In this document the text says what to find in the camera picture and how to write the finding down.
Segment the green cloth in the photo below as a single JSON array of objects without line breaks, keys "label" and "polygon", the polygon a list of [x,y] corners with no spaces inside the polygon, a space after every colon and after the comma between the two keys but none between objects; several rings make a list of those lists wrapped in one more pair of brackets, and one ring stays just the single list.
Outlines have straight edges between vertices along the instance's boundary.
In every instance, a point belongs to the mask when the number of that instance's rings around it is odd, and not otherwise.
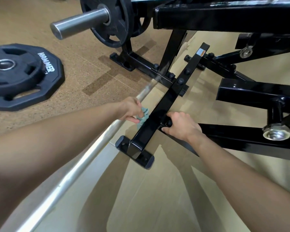
[{"label": "green cloth", "polygon": [[148,108],[144,108],[144,107],[142,107],[142,112],[144,112],[144,116],[143,116],[143,118],[139,118],[138,116],[136,116],[136,118],[138,119],[138,120],[140,120],[140,122],[137,124],[137,129],[139,130],[140,129],[140,127],[144,124],[144,122],[148,119],[148,117],[149,117],[149,110],[148,110]]}]

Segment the person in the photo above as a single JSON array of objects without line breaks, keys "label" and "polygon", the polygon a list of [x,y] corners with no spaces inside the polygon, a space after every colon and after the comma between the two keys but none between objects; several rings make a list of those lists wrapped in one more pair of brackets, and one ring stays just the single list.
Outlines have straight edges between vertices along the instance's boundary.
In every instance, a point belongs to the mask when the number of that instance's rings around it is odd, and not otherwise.
[{"label": "person", "polygon": [[[132,97],[16,129],[0,136],[0,227],[17,205],[83,151],[116,119],[143,117]],[[169,112],[162,131],[188,142],[251,231],[290,232],[290,193],[207,138],[189,114]]]}]

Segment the white lettering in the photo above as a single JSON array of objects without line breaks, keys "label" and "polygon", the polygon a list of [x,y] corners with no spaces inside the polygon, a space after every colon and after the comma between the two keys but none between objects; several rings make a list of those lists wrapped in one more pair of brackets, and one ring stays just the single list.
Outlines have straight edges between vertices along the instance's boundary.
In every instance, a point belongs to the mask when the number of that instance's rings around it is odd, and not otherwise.
[{"label": "white lettering", "polygon": [[40,56],[40,58],[42,59],[43,63],[45,64],[45,67],[46,67],[46,70],[47,70],[46,74],[48,74],[49,72],[55,71],[55,68],[50,63],[50,61],[48,60],[48,58],[47,58],[47,56],[45,55],[44,52],[38,53],[38,55]]}]

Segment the sticker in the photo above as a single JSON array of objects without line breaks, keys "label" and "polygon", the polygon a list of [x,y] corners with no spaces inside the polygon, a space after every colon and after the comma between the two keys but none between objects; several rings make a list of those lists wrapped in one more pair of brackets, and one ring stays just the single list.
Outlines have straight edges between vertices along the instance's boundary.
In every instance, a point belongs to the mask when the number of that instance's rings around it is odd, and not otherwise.
[{"label": "sticker", "polygon": [[197,55],[203,57],[203,55],[205,54],[205,50],[203,50],[202,48],[199,48],[199,50],[196,52]]}]

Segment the weight plate center hole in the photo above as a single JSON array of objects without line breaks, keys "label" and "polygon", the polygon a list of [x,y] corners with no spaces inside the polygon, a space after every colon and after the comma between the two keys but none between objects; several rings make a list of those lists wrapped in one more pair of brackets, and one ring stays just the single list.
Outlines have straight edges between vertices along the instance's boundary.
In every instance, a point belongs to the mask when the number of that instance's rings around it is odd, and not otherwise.
[{"label": "weight plate center hole", "polygon": [[11,59],[0,59],[0,71],[11,70],[16,66],[16,62]]}]

